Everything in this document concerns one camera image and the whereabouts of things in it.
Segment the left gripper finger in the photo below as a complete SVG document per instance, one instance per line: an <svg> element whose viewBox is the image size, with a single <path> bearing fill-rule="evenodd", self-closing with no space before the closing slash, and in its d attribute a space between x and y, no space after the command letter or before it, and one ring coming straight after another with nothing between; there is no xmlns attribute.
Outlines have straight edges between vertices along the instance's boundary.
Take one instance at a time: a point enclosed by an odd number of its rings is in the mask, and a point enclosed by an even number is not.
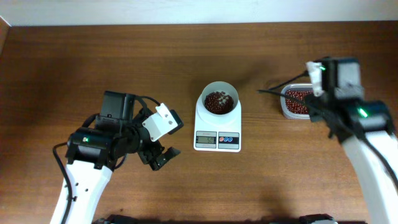
<svg viewBox="0 0 398 224"><path fill-rule="evenodd" d="M173 159L174 157L178 156L181 153L180 150L170 147L167 149L165 153L157 156L151 163L150 167L153 171L160 170L168 161Z"/></svg>
<svg viewBox="0 0 398 224"><path fill-rule="evenodd" d="M148 165L159 157L164 151L165 147L159 141L144 142L140 145L138 155L144 165Z"/></svg>

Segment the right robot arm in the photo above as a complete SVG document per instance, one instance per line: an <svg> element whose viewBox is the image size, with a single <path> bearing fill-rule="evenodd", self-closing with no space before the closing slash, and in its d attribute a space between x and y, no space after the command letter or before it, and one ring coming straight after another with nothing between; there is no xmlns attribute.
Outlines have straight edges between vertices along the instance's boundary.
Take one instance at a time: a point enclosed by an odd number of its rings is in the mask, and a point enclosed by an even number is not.
<svg viewBox="0 0 398 224"><path fill-rule="evenodd" d="M324 121L357 175L371 223L397 223L397 130L382 101L366 101L355 58L305 64L313 93L310 120Z"/></svg>

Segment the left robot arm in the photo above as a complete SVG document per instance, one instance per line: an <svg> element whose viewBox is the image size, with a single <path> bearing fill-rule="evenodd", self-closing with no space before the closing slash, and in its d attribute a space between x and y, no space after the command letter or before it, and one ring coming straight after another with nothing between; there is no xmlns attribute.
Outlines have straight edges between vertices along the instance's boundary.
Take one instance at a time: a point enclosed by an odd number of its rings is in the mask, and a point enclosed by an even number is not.
<svg viewBox="0 0 398 224"><path fill-rule="evenodd" d="M58 146L53 147L63 186L52 223L91 223L104 189L127 155L137 154L143 164L157 171L180 154L174 147L163 147L159 139L178 131L183 121L163 103L151 111L146 99L106 91L101 111L87 118L64 143L65 164Z"/></svg>

